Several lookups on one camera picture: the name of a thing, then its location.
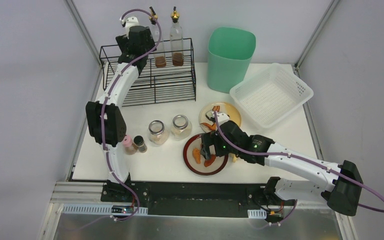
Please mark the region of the glass oil bottle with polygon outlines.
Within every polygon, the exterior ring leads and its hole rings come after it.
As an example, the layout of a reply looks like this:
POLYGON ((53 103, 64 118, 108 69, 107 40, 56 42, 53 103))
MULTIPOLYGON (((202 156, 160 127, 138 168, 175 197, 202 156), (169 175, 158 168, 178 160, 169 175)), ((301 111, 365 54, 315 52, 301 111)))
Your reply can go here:
POLYGON ((177 12, 177 7, 174 6, 171 13, 172 26, 170 28, 169 40, 172 64, 176 67, 184 65, 183 30, 179 24, 179 18, 180 15, 177 12))
POLYGON ((153 52, 153 59, 155 66, 157 68, 163 68, 166 66, 166 55, 165 55, 165 49, 164 49, 164 43, 163 41, 159 41, 160 36, 161 36, 161 31, 159 30, 156 21, 154 20, 158 18, 157 14, 155 13, 154 9, 152 6, 149 7, 150 13, 152 14, 152 17, 149 18, 150 23, 152 24, 152 37, 155 41, 155 43, 158 43, 158 46, 156 47, 155 51, 153 52))

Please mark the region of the glass rice jar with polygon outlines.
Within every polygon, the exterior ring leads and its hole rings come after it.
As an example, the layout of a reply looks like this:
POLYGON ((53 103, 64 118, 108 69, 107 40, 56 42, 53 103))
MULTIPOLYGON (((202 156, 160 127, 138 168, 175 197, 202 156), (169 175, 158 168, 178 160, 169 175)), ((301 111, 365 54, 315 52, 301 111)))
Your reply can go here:
POLYGON ((163 145, 170 135, 165 124, 160 120, 153 120, 149 123, 148 133, 148 139, 156 145, 163 145))
POLYGON ((189 119, 182 114, 178 114, 172 119, 171 133, 175 140, 183 140, 192 132, 192 125, 189 119))

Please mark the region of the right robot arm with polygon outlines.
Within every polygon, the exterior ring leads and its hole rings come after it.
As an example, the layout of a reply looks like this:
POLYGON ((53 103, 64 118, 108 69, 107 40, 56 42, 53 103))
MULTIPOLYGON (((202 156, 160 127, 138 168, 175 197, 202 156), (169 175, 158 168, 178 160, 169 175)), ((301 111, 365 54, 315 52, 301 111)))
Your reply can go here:
POLYGON ((332 210, 355 216, 359 206, 363 182, 357 166, 348 160, 338 164, 310 158, 284 147, 262 135, 247 135, 229 120, 221 124, 221 130, 201 135, 200 154, 211 158, 233 154, 250 164, 281 169, 297 175, 302 180, 292 181, 270 177, 264 194, 281 200, 306 200, 326 202, 332 210))

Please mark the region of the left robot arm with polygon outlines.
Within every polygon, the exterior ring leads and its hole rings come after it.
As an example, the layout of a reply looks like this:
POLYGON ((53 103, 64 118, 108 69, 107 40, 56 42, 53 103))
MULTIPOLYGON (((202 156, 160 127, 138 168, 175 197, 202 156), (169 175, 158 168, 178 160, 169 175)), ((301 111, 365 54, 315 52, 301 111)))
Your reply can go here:
POLYGON ((120 55, 109 60, 110 83, 85 111, 89 135, 103 151, 107 182, 124 186, 130 167, 122 144, 128 130, 122 108, 194 101, 197 77, 190 38, 181 40, 179 50, 163 51, 166 41, 139 25, 115 40, 120 55))

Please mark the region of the orange fried nugget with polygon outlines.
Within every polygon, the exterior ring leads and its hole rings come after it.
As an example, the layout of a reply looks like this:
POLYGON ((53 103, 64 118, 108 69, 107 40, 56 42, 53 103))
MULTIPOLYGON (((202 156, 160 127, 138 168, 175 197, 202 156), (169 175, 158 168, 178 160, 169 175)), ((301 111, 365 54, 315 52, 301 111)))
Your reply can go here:
POLYGON ((194 148, 192 150, 192 156, 195 162, 200 165, 201 164, 201 150, 199 148, 194 148))

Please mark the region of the brown fried piece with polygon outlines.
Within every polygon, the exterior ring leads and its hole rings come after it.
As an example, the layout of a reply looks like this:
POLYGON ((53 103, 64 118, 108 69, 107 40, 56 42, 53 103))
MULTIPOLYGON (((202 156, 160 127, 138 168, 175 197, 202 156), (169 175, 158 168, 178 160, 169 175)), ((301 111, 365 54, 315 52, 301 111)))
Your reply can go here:
POLYGON ((211 165, 214 163, 215 159, 216 159, 216 156, 215 156, 214 154, 211 154, 211 155, 210 155, 210 158, 209 158, 209 159, 206 159, 206 160, 204 161, 204 166, 205 166, 206 168, 209 167, 209 166, 211 166, 211 165))

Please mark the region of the red rimmed plate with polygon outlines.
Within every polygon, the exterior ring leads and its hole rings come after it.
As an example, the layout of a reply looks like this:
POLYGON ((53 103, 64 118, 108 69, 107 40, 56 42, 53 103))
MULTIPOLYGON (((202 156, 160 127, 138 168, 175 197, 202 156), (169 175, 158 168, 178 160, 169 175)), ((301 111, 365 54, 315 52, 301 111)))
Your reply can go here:
POLYGON ((182 151, 183 161, 187 168, 197 175, 216 175, 226 167, 229 160, 229 156, 216 156, 214 163, 209 167, 205 167, 205 158, 201 155, 201 164, 197 164, 193 158, 192 151, 194 148, 201 149, 201 135, 202 134, 196 134, 187 140, 182 151))

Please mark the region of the fried chicken wing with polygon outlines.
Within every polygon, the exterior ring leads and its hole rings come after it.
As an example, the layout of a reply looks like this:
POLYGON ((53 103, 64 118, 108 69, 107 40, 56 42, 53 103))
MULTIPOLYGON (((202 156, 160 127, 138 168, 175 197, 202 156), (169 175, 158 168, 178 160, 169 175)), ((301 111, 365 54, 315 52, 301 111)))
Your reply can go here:
POLYGON ((216 126, 215 123, 209 124, 209 123, 206 123, 206 122, 202 122, 202 123, 200 123, 200 125, 202 127, 204 127, 205 129, 207 129, 208 132, 215 131, 217 129, 217 126, 216 126))

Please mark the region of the sushi roll piece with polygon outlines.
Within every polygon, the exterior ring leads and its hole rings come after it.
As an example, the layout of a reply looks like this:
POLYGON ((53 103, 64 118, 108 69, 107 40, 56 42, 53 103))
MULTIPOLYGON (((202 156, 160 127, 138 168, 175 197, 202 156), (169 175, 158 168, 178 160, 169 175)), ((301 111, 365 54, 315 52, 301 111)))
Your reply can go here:
POLYGON ((214 121, 214 112, 212 110, 209 110, 205 113, 205 117, 209 120, 209 121, 214 121))

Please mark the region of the cream floral plate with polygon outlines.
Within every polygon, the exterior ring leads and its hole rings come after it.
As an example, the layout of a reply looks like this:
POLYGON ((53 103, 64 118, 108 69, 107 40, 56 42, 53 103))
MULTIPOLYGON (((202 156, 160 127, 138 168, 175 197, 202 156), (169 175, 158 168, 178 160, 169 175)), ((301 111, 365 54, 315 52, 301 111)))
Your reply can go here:
MULTIPOLYGON (((241 116, 240 112, 238 111, 238 109, 235 106, 233 106, 232 104, 230 104, 228 102, 213 102, 213 103, 209 103, 206 106, 204 106, 199 113, 199 117, 198 117, 199 124, 200 123, 208 123, 208 124, 212 125, 213 123, 215 123, 214 121, 208 120, 205 116, 205 113, 207 111, 212 111, 213 106, 220 106, 220 112, 227 114, 230 117, 230 120, 235 122, 239 127, 241 126, 242 116, 241 116)), ((210 131, 208 132, 208 130, 206 128, 204 128, 203 126, 200 125, 200 127, 204 130, 205 133, 210 132, 210 131)))

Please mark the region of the black cap spice jar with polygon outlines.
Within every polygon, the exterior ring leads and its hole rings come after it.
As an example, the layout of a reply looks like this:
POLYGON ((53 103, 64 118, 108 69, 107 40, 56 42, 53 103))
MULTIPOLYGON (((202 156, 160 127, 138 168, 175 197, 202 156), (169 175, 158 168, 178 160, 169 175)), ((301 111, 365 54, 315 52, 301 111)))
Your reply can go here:
POLYGON ((133 142, 140 153, 145 153, 147 151, 148 147, 146 146, 145 140, 141 135, 135 136, 133 138, 133 142))

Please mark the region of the white plastic basket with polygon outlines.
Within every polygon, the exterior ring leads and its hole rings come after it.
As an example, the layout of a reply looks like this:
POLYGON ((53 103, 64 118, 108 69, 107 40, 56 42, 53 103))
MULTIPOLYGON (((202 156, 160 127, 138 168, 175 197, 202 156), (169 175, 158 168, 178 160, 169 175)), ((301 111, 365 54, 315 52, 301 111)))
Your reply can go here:
POLYGON ((269 64, 233 86, 230 96, 262 129, 270 129, 314 96, 313 89, 279 63, 269 64))

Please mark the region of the pink cap spice jar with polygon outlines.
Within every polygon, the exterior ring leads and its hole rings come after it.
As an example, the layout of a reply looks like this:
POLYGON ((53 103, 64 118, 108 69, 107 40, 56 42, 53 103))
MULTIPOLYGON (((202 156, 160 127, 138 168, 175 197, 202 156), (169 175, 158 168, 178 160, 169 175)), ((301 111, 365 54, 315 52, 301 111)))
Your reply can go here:
POLYGON ((126 155, 133 155, 138 151, 133 139, 128 134, 125 135, 121 143, 123 145, 124 152, 126 155))

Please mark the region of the green trash bin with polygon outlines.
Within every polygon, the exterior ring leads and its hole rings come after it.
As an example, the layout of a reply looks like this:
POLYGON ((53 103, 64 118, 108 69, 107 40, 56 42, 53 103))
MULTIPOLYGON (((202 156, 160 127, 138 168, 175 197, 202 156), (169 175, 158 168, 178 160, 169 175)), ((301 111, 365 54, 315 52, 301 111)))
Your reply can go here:
POLYGON ((244 80, 256 49, 256 36, 235 27, 216 28, 208 41, 207 85, 229 93, 244 80))

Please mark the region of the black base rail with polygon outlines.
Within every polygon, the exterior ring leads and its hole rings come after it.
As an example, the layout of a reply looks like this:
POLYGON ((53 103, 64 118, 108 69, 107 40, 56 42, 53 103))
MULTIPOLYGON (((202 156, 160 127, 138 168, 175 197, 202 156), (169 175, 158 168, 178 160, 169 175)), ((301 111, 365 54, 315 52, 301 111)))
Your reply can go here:
POLYGON ((220 218, 246 218, 249 210, 276 209, 282 202, 278 197, 265 196, 265 184, 258 183, 128 180, 125 184, 105 182, 100 200, 139 204, 149 215, 220 218))

